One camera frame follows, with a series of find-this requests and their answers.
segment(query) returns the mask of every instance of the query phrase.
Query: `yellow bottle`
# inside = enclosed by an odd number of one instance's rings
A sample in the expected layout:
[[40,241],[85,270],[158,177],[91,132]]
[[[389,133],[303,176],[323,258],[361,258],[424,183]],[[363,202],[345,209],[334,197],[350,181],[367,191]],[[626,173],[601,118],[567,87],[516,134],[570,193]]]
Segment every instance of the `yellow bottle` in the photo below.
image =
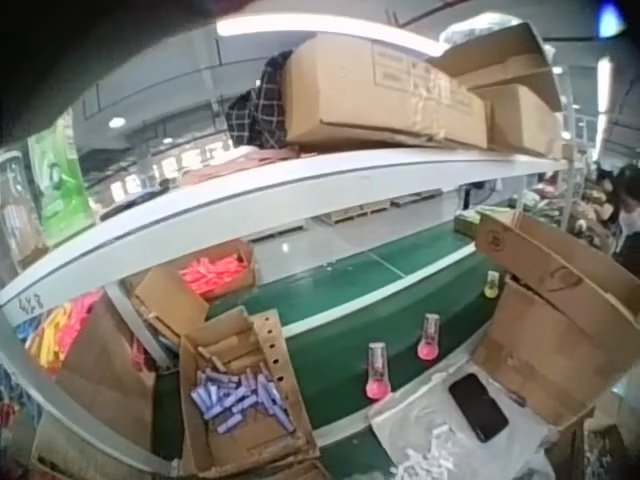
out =
[[493,300],[500,294],[500,274],[495,270],[487,273],[487,283],[484,286],[484,296]]

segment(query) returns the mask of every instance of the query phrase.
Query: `blue light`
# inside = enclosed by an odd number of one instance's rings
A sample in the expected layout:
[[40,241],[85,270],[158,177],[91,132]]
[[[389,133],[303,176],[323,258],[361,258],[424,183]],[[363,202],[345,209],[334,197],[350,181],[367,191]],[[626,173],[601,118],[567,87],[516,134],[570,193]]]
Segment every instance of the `blue light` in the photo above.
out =
[[598,18],[598,37],[610,38],[622,33],[626,28],[622,14],[613,2],[605,2]]

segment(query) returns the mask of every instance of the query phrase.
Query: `smartphone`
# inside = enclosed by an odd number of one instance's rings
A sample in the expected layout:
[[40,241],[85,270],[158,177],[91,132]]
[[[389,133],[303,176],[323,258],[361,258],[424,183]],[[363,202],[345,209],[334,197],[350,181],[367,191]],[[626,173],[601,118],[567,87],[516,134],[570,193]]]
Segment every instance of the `smartphone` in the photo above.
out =
[[509,419],[477,375],[469,373],[456,380],[449,386],[449,393],[482,443],[487,443],[509,425]]

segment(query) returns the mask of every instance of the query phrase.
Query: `plaid shirt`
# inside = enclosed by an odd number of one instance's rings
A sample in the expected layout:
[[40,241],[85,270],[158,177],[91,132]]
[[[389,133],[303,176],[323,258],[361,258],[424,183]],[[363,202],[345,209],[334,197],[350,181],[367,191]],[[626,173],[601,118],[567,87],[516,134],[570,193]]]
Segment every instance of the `plaid shirt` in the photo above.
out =
[[284,148],[287,131],[282,103],[282,71],[293,53],[280,52],[269,58],[260,75],[260,85],[236,98],[225,112],[234,147]]

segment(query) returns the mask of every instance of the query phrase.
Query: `pink bottle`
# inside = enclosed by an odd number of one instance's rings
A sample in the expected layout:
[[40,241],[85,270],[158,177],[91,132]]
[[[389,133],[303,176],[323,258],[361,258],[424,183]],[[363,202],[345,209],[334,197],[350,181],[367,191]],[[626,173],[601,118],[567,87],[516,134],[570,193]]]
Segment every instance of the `pink bottle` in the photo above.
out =
[[366,393],[367,397],[374,401],[382,400],[391,393],[387,346],[384,342],[369,344],[369,379]]
[[422,324],[422,338],[418,344],[418,357],[425,361],[438,358],[440,353],[440,315],[427,313]]

